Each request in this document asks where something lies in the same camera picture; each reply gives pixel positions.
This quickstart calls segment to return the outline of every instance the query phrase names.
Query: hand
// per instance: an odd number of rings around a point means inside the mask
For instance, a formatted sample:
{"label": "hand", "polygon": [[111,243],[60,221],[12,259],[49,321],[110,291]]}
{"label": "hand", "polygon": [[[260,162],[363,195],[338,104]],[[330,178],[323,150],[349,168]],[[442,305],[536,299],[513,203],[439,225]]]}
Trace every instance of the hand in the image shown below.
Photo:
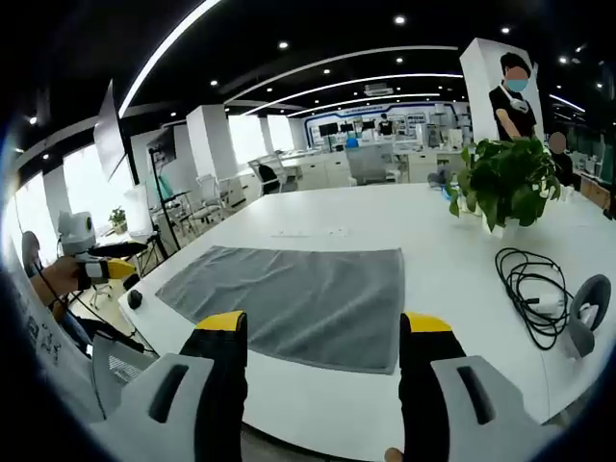
{"label": "hand", "polygon": [[404,454],[396,448],[389,448],[385,451],[385,462],[402,462]]}
{"label": "hand", "polygon": [[60,257],[42,271],[45,280],[58,296],[74,292],[78,287],[79,265],[73,257]]}

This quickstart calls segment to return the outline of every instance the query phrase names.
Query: face mask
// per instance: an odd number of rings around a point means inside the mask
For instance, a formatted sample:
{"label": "face mask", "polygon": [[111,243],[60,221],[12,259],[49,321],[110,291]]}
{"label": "face mask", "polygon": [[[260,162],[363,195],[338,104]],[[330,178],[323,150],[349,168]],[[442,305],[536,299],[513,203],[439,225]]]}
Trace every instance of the face mask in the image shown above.
{"label": "face mask", "polygon": [[516,92],[520,92],[526,88],[528,85],[528,80],[508,80],[507,86]]}

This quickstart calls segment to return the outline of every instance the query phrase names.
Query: black shirt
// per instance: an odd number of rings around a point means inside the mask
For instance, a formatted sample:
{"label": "black shirt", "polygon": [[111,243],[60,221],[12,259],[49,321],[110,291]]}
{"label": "black shirt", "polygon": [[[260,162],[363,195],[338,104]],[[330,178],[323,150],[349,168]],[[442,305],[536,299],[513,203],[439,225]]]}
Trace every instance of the black shirt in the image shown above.
{"label": "black shirt", "polygon": [[392,122],[390,122],[389,120],[379,122],[378,131],[381,133],[381,135],[391,135],[392,134]]}
{"label": "black shirt", "polygon": [[556,163],[556,178],[562,186],[571,186],[574,182],[574,162],[567,154],[552,154]]}
{"label": "black shirt", "polygon": [[[512,98],[524,100],[524,97],[516,91],[510,90],[509,94]],[[532,111],[530,104],[528,104],[528,112],[526,114],[522,111],[516,111],[511,107],[509,98],[507,98],[507,95],[504,94],[501,87],[496,87],[490,91],[490,102],[492,103],[494,120],[497,122],[497,126],[499,127],[499,138],[501,141],[512,140],[502,127],[501,121],[497,117],[498,109],[504,109],[507,111],[507,115],[518,129],[518,132],[520,132],[520,136],[530,138],[534,135],[533,127],[537,124],[537,120],[535,119],[535,114]]]}

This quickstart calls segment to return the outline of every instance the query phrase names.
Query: black cable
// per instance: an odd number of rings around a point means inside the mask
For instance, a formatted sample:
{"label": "black cable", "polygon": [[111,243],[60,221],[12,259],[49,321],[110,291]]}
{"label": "black cable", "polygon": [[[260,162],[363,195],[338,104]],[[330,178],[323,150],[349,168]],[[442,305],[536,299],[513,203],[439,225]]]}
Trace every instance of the black cable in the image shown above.
{"label": "black cable", "polygon": [[[522,256],[524,261],[514,266],[509,273],[505,276],[503,270],[503,264],[505,260],[512,256]],[[507,290],[507,295],[513,302],[513,306],[524,321],[526,330],[532,339],[532,342],[537,345],[539,349],[547,351],[551,349],[555,344],[558,336],[565,330],[567,321],[569,319],[569,298],[573,298],[567,291],[567,284],[565,282],[565,276],[560,266],[551,258],[539,255],[526,250],[520,250],[514,247],[506,247],[497,253],[495,259],[495,265],[497,267],[497,273],[499,274],[502,285]],[[536,272],[527,272],[530,267],[549,267],[555,270],[560,276],[560,283],[550,279],[548,276],[539,274]],[[526,299],[521,291],[520,286],[527,280],[540,280],[545,281],[557,288],[562,293],[563,309],[559,315],[552,316],[544,313],[539,313],[531,306],[531,302],[537,301],[535,299]],[[551,341],[548,345],[543,345],[539,342],[539,336],[550,338]]]}

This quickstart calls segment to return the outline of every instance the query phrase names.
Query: human arm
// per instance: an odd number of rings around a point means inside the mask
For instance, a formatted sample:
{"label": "human arm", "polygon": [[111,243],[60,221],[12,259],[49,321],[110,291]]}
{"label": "human arm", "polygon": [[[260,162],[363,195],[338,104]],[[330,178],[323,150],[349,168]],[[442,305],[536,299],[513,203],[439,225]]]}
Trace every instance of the human arm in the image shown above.
{"label": "human arm", "polygon": [[497,118],[499,119],[500,125],[502,125],[502,128],[505,132],[507,132],[507,135],[509,135],[511,140],[521,136],[518,128],[511,121],[511,118],[509,118],[509,114],[505,109],[497,109]]}
{"label": "human arm", "polygon": [[[32,276],[30,283],[42,304],[47,306],[53,303],[57,296],[76,291],[78,275],[79,265],[77,261],[72,257],[60,257],[52,266]],[[59,307],[54,306],[53,312],[54,318],[60,317],[61,319],[64,316],[64,307],[62,304]]]}

